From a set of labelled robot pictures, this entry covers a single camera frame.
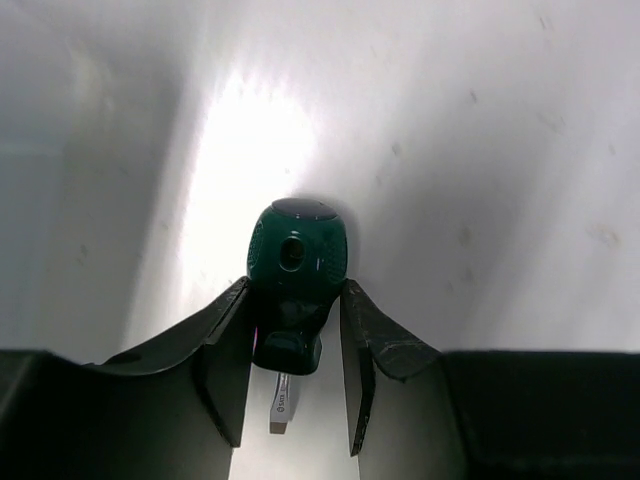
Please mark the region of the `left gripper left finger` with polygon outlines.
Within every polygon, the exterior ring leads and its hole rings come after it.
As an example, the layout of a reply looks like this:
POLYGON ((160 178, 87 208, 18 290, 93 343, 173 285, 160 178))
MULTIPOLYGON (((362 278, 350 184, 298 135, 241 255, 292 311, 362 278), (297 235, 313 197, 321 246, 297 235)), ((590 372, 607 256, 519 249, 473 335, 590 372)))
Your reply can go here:
POLYGON ((225 479, 250 370, 249 283, 102 364, 1 354, 5 479, 225 479))

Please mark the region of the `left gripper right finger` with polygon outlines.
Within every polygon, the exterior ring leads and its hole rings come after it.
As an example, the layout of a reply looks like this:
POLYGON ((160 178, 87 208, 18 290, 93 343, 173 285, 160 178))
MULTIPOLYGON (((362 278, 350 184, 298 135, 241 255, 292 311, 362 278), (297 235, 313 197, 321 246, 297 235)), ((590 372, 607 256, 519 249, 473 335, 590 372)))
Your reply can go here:
POLYGON ((363 479, 635 479, 639 358, 441 352, 361 286, 340 296, 350 453, 363 479))

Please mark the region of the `stubby green screwdriver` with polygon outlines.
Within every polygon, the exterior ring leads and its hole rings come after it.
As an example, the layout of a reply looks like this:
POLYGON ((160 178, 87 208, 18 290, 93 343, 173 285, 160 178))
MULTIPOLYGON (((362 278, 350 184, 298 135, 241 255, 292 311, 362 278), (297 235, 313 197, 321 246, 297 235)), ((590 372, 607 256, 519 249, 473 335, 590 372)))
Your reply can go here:
POLYGON ((253 363, 278 373, 269 432, 294 416, 291 381, 315 373, 321 331, 346 279, 348 240, 337 211, 315 199, 277 199, 259 216, 247 254, 256 331, 253 363))

